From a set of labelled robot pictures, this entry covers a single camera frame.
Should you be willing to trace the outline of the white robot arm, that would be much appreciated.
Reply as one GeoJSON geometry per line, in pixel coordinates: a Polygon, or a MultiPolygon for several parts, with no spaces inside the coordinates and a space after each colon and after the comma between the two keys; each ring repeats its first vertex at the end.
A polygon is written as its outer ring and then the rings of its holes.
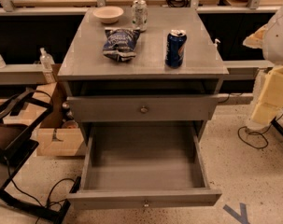
{"type": "Polygon", "coordinates": [[[255,82],[253,89],[253,108],[247,126],[259,130],[268,126],[283,107],[283,5],[264,26],[247,36],[243,45],[261,49],[263,58],[274,65],[262,86],[255,82]]]}

